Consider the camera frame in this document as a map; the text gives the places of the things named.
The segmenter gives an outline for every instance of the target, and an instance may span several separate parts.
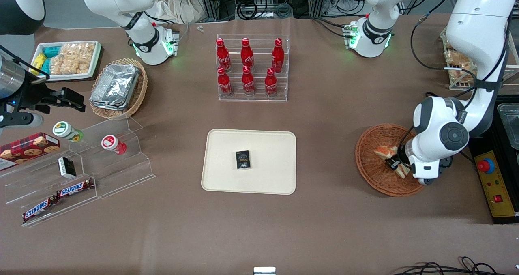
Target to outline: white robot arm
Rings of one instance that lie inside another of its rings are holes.
[[[150,65],[157,65],[174,55],[174,37],[171,29],[153,26],[143,11],[154,5],[154,0],[84,0],[93,13],[102,15],[126,30],[133,41],[137,55]]]
[[[397,4],[404,0],[366,0],[373,6],[373,11],[350,26],[356,32],[350,34],[348,47],[359,55],[372,58],[382,54],[387,47],[391,31],[400,15]]]
[[[406,143],[404,151],[413,176],[422,184],[438,177],[440,160],[459,153],[470,136],[479,136],[490,127],[506,60],[506,23],[514,2],[456,3],[446,35],[454,49],[475,62],[478,80],[470,101],[427,97],[417,105],[413,124],[418,135]]]

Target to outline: table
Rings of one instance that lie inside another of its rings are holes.
[[[421,59],[441,66],[436,40],[447,14],[416,32]],[[350,22],[353,18],[336,19]],[[445,71],[413,59],[402,16],[375,59],[345,51],[343,41],[311,20],[202,24],[189,29],[178,57],[145,66],[150,86],[134,118],[156,178],[32,228],[20,210],[0,204],[0,268],[5,274],[250,274],[276,266],[283,275],[390,274],[435,261],[458,267],[467,255],[513,273],[518,227],[491,225],[478,175],[463,157],[413,197],[391,198],[360,176],[354,146],[380,123],[409,126],[432,91],[451,96]],[[221,34],[291,36],[287,103],[221,103],[214,41]],[[135,57],[121,28],[41,29],[36,42],[98,40],[101,66]],[[92,82],[68,86],[88,101]],[[42,131],[66,118],[83,128],[100,121],[88,108],[52,108]],[[297,188],[290,196],[207,192],[200,186],[207,133],[214,128],[291,131],[297,137]],[[33,133],[6,129],[2,144]],[[0,201],[5,201],[4,193]]]

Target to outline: red bottle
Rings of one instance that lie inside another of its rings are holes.
[[[230,55],[229,50],[224,45],[224,40],[222,38],[217,39],[217,57],[218,63],[222,66],[225,71],[230,71]]]
[[[243,66],[241,82],[243,83],[243,89],[245,90],[246,96],[251,97],[256,93],[256,88],[254,88],[254,76],[252,76],[251,68],[249,66]]]
[[[243,66],[249,66],[251,71],[254,70],[254,53],[249,46],[249,39],[241,39],[241,63]]]
[[[218,85],[224,96],[232,94],[229,76],[225,73],[225,69],[222,66],[218,68]]]
[[[267,69],[267,77],[265,77],[265,93],[268,98],[274,98],[277,94],[278,79],[274,75],[274,69]]]
[[[272,68],[274,72],[280,73],[283,69],[283,61],[285,59],[285,51],[283,51],[283,40],[277,38],[274,41],[274,50],[272,50]]]

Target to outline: white tray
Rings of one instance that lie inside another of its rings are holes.
[[[90,67],[88,68],[88,73],[82,74],[66,74],[66,75],[50,75],[50,79],[47,82],[53,81],[73,81],[78,79],[87,79],[93,77],[96,72],[97,62],[99,60],[99,55],[101,53],[101,44],[98,41],[76,41],[76,42],[54,42],[54,43],[42,43],[38,44],[36,47],[36,51],[34,52],[33,59],[31,60],[31,65],[36,60],[37,55],[46,47],[54,47],[54,46],[63,46],[64,44],[79,44],[83,42],[95,43],[96,47],[94,48],[94,54],[92,55],[92,60],[90,61]]]
[[[238,170],[236,151],[248,150],[251,168]],[[296,138],[287,131],[213,129],[202,170],[206,191],[290,195],[295,191]]]

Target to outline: round wicker basket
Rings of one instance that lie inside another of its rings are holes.
[[[423,189],[411,173],[402,179],[375,153],[381,145],[398,146],[406,131],[400,125],[376,125],[361,135],[355,147],[355,161],[362,177],[379,192],[393,197],[411,196]],[[410,132],[404,142],[414,136],[416,134]]]
[[[122,65],[134,65],[135,67],[139,68],[140,74],[139,78],[137,79],[137,85],[135,86],[135,90],[133,91],[132,98],[130,100],[130,105],[128,105],[128,109],[125,111],[115,111],[115,110],[107,110],[107,109],[101,109],[100,107],[95,107],[92,103],[90,103],[90,107],[92,107],[92,110],[97,116],[104,117],[104,118],[114,118],[117,116],[120,116],[122,114],[126,114],[128,116],[131,116],[137,112],[139,107],[142,104],[142,101],[144,101],[144,95],[146,94],[146,89],[148,88],[148,76],[146,75],[146,71],[144,70],[144,67],[142,64],[139,63],[139,61],[136,61],[134,59],[119,59],[115,60],[112,63],[108,64],[103,68],[103,70],[98,74],[96,81],[94,82],[92,92],[96,89],[96,86],[99,83],[99,79],[101,78],[101,75],[105,71],[106,67],[108,67],[111,64],[122,64]]]

